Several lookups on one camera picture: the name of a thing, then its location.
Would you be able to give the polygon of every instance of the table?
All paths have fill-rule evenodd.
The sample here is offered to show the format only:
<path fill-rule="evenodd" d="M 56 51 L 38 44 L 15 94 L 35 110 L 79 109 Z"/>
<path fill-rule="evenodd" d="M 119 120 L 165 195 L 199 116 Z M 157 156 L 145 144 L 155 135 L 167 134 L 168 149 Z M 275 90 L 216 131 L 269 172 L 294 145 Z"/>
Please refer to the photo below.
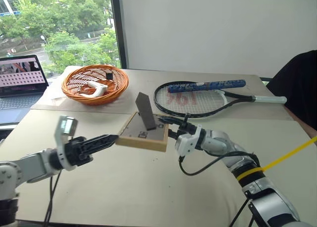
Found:
<path fill-rule="evenodd" d="M 47 88 L 42 98 L 32 107 L 40 110 L 55 111 L 75 111 L 75 112 L 98 112 L 114 114 L 132 114 L 137 110 L 135 99 L 139 92 L 143 92 L 150 97 L 154 113 L 161 111 L 153 102 L 155 89 L 168 81 L 222 81 L 245 79 L 247 85 L 243 88 L 231 88 L 230 92 L 242 95 L 262 95 L 272 96 L 272 93 L 263 85 L 260 78 L 256 75 L 238 75 L 238 74 L 212 74 L 212 73 L 192 73 L 192 72 L 166 72 L 166 71 L 147 71 L 126 69 L 129 76 L 129 86 L 122 95 L 113 103 L 102 106 L 86 106 L 69 98 L 58 98 L 51 100 L 52 95 L 55 98 L 56 93 L 61 92 L 61 83 L 71 71 L 78 69 L 78 66 L 69 66 L 64 74 Z M 257 119 L 282 119 L 292 120 L 290 115 L 281 104 L 237 104 L 220 112 L 216 117 L 222 118 L 257 118 Z"/>
<path fill-rule="evenodd" d="M 0 146 L 2 160 L 54 148 L 53 133 L 61 114 L 79 120 L 77 136 L 92 138 L 116 134 L 129 114 L 31 110 Z M 213 117 L 191 120 L 204 128 L 223 130 L 248 152 L 255 152 L 264 166 L 309 138 L 290 120 Z M 223 163 L 189 177 L 178 167 L 175 142 L 167 152 L 114 145 L 94 154 L 94 160 L 75 170 L 63 171 L 51 221 L 90 225 L 140 227 L 228 226 L 245 197 Z M 266 174 L 295 205 L 301 219 L 317 225 L 317 151 L 311 145 Z M 194 171 L 213 158 L 195 151 L 184 161 Z M 49 181 L 18 187 L 17 218 L 43 221 L 48 204 Z M 246 209 L 236 226 L 251 218 Z"/>

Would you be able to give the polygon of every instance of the yellow strap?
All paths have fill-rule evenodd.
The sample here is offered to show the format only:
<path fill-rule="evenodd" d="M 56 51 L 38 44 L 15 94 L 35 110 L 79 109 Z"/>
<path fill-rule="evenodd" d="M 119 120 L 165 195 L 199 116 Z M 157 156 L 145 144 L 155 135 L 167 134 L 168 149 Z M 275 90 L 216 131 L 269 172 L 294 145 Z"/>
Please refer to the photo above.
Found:
<path fill-rule="evenodd" d="M 312 138 L 311 140 L 307 141 L 306 143 L 302 144 L 301 146 L 297 147 L 296 149 L 294 149 L 293 151 L 289 152 L 288 154 L 280 157 L 279 159 L 275 160 L 274 162 L 266 165 L 264 168 L 254 168 L 254 169 L 250 169 L 250 170 L 247 170 L 245 171 L 244 173 L 240 174 L 239 176 L 237 176 L 237 180 L 240 181 L 242 178 L 254 173 L 254 172 L 257 172 L 257 171 L 266 171 L 268 169 L 270 169 L 271 167 L 279 164 L 280 162 L 284 161 L 285 159 L 289 158 L 290 156 L 296 154 L 297 152 L 305 149 L 307 146 L 309 146 L 310 144 L 314 143 L 317 141 L 317 136 L 315 136 L 314 138 Z"/>
<path fill-rule="evenodd" d="M 297 152 L 301 151 L 302 149 L 305 149 L 307 146 L 309 146 L 310 144 L 314 143 L 315 141 L 317 141 L 317 136 L 315 136 L 311 140 L 307 141 L 306 143 L 302 144 L 301 146 L 297 147 L 296 149 L 294 149 L 293 151 L 289 152 L 288 154 L 285 154 L 284 156 L 280 157 L 279 159 L 277 159 L 277 160 L 273 161 L 272 163 L 266 165 L 263 168 L 263 171 L 266 171 L 266 170 L 270 169 L 271 167 L 275 166 L 276 164 L 279 164 L 280 162 L 282 162 L 285 159 L 289 158 L 290 156 L 296 154 Z"/>
<path fill-rule="evenodd" d="M 247 170 L 245 171 L 244 173 L 240 174 L 239 176 L 237 176 L 237 180 L 240 181 L 242 178 L 256 172 L 256 171 L 263 171 L 263 169 L 260 167 L 260 168 L 254 168 L 254 169 L 250 169 L 250 170 Z"/>

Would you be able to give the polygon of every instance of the orange basket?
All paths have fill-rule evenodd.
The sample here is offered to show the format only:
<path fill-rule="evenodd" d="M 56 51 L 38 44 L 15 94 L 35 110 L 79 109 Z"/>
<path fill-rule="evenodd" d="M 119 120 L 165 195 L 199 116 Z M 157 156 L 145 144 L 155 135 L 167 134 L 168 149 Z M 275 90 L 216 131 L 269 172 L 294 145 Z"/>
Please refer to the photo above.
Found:
<path fill-rule="evenodd" d="M 88 86 L 88 81 L 95 81 L 108 86 L 100 97 L 83 97 L 79 93 L 92 94 L 95 88 Z M 128 87 L 129 78 L 122 69 L 110 65 L 94 64 L 82 67 L 70 73 L 63 81 L 61 88 L 69 98 L 87 105 L 101 105 L 113 102 Z"/>

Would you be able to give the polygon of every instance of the laptop screen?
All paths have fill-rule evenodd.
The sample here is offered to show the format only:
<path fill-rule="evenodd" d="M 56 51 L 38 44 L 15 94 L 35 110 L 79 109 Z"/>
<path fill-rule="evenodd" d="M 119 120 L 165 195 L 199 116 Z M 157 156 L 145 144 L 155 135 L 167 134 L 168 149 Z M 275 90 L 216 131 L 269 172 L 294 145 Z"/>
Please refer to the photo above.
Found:
<path fill-rule="evenodd" d="M 43 92 L 47 87 L 35 55 L 0 58 L 0 97 Z"/>

